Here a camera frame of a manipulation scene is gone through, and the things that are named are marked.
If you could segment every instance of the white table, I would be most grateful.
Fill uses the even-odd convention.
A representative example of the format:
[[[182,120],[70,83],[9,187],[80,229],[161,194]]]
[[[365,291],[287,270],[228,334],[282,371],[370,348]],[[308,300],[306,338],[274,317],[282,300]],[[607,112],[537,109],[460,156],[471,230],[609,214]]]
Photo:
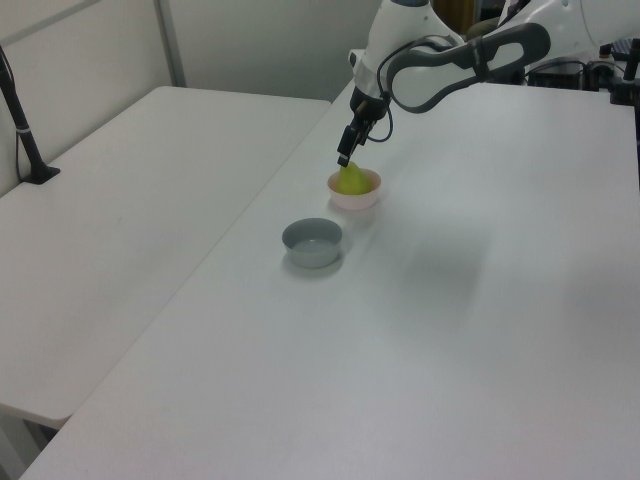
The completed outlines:
[[[325,186],[349,94],[24,480],[638,478],[632,111],[481,85],[397,112],[356,156],[382,200],[349,213]],[[341,263],[283,260],[309,216]]]
[[[328,108],[160,88],[0,199],[0,408],[60,427]]]

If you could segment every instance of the white bowl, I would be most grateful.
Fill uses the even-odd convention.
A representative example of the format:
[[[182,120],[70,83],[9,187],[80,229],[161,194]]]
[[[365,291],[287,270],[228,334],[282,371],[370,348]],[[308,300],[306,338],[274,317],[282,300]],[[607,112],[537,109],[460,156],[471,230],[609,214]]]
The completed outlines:
[[[373,170],[363,168],[362,173],[369,177],[369,180],[373,185],[373,190],[362,195],[344,195],[343,193],[338,193],[335,188],[338,183],[338,178],[340,177],[340,172],[336,172],[329,177],[329,180],[327,180],[327,186],[331,193],[331,201],[333,201],[333,203],[338,207],[344,208],[345,210],[364,210],[376,203],[378,201],[378,190],[382,184],[382,179],[380,178],[380,175]]]

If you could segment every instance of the black mount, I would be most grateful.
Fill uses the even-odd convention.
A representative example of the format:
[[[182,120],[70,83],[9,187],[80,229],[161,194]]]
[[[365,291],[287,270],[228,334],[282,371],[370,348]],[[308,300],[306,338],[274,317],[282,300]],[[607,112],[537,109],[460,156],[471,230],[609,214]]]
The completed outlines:
[[[13,117],[13,122],[16,125],[16,132],[20,140],[22,140],[22,145],[31,164],[31,174],[24,178],[23,181],[35,185],[42,185],[60,173],[60,169],[49,167],[42,161],[35,138],[33,138],[33,133],[31,133],[31,128],[27,123],[24,110],[22,110],[22,105],[20,105],[16,85],[9,71],[9,66],[4,61],[4,52],[2,52],[1,48],[0,54],[0,89],[2,89],[2,94]]]
[[[640,60],[640,38],[634,38],[629,50],[629,60],[623,77],[613,80],[613,93],[611,103],[614,105],[634,106],[636,98],[640,95],[640,80],[636,79],[638,61]]]

